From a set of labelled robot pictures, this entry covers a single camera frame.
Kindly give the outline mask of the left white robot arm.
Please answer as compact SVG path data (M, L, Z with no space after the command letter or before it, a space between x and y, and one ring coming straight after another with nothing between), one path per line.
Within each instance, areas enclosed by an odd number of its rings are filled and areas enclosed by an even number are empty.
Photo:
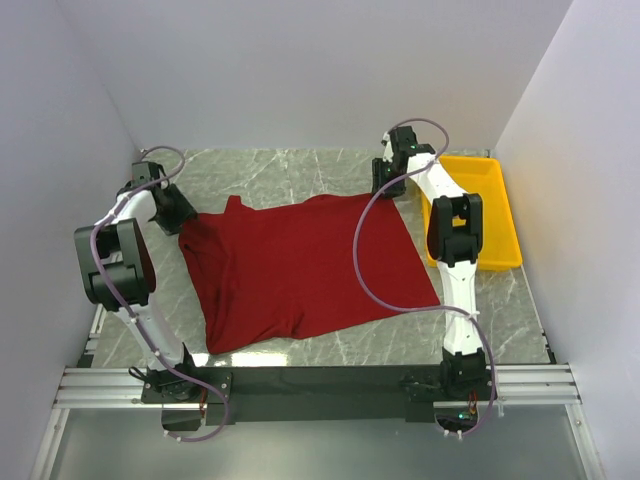
M194 401L202 388L191 354L155 302L156 272L141 226L154 222L172 236L197 216L160 164L140 161L109 213L74 232L87 298L122 320L143 351L146 370L129 374L169 403Z

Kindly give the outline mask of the red t shirt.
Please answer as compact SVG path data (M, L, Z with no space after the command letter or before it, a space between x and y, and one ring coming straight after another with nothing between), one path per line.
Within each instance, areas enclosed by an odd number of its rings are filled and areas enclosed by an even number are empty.
M212 354L272 338L306 339L439 298L391 199L319 195L256 210L240 197L179 235Z

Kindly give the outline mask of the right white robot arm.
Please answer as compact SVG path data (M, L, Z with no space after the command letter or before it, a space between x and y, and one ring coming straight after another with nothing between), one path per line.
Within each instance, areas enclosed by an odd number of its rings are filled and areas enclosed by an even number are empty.
M465 399L490 380L486 340L477 326L475 277L483 247L483 201L456 183L442 166L441 153L421 143L411 120L384 133L383 156L372 160L372 199L395 198L416 184L430 205L427 251L439 271L446 324L439 389Z

